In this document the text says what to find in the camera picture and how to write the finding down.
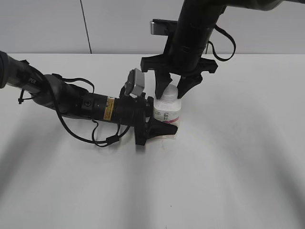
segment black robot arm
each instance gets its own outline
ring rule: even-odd
[[[305,0],[289,0],[305,3]],[[227,6],[253,10],[272,10],[282,0],[184,0],[178,21],[151,22],[151,34],[168,36],[163,54],[142,58],[143,72],[155,71],[155,95],[160,99],[172,81],[170,74],[181,76],[179,98],[203,80],[201,73],[215,73],[214,60],[201,58],[216,23]]]
[[[141,74],[140,70],[132,70],[120,97],[112,98],[66,83],[74,80],[64,79],[58,74],[43,75],[27,61],[17,61],[0,52],[0,88],[9,84],[22,89],[22,94],[23,90],[28,91],[34,102],[56,111],[61,123],[73,137],[91,144],[108,146],[119,141],[122,135],[117,132],[106,141],[95,141],[93,136],[92,139],[81,138],[67,127],[62,117],[88,119],[95,123],[117,123],[118,126],[128,126],[126,131],[133,126],[137,145],[145,145],[146,140],[152,137],[174,135],[177,132],[176,126],[153,118],[153,98],[145,99],[145,93],[142,92],[144,75]],[[141,80],[141,85],[137,85],[136,81]]]

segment plastic bottle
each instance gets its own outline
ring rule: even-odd
[[[155,119],[175,125],[180,124],[181,100],[178,99],[178,88],[172,84],[165,89],[161,99],[154,100],[153,116]],[[161,138],[175,139],[175,135],[164,135]]]

